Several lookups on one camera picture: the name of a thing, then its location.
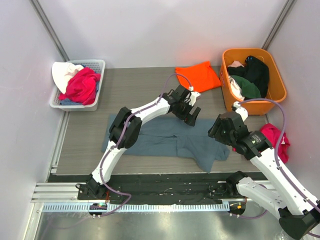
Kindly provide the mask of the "orange t shirt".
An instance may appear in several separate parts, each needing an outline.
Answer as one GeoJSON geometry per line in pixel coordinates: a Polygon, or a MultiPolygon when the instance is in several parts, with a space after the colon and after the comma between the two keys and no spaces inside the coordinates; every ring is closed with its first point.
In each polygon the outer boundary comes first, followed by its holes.
{"type": "Polygon", "coordinates": [[[211,67],[210,61],[189,67],[176,67],[175,73],[177,74],[179,83],[183,87],[187,89],[190,85],[182,75],[190,81],[193,90],[198,93],[221,87],[221,81],[211,67]]]}

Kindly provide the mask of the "grey-blue t shirt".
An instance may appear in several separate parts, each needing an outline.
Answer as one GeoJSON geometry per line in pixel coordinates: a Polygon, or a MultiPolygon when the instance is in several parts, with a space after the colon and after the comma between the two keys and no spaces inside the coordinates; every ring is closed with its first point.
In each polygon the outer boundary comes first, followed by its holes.
{"type": "Polygon", "coordinates": [[[179,157],[193,159],[209,173],[215,161],[226,161],[230,150],[208,136],[214,119],[198,118],[189,126],[176,117],[159,116],[145,123],[136,143],[124,154],[148,157],[179,157]]]}

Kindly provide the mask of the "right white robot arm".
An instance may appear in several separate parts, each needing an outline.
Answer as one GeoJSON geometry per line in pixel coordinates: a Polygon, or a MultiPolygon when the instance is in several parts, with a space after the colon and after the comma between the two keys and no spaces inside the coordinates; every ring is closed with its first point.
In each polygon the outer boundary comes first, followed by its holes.
{"type": "Polygon", "coordinates": [[[247,116],[237,111],[219,114],[208,136],[233,147],[263,173],[276,191],[238,171],[227,178],[226,193],[258,203],[278,220],[287,235],[300,240],[319,225],[320,201],[284,165],[263,133],[248,130],[244,123],[247,116]]]}

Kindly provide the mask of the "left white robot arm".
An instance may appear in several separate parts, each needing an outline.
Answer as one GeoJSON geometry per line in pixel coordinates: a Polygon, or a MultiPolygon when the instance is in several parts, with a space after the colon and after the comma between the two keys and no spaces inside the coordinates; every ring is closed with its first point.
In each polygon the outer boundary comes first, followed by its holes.
{"type": "Polygon", "coordinates": [[[201,93],[194,91],[193,87],[185,88],[179,85],[175,90],[161,93],[155,100],[138,108],[122,107],[109,128],[109,139],[105,152],[98,166],[87,177],[84,184],[76,184],[80,194],[100,200],[109,189],[112,172],[121,156],[138,140],[141,127],[149,121],[169,113],[189,126],[194,126],[201,111],[197,107],[191,110],[201,93]]]}

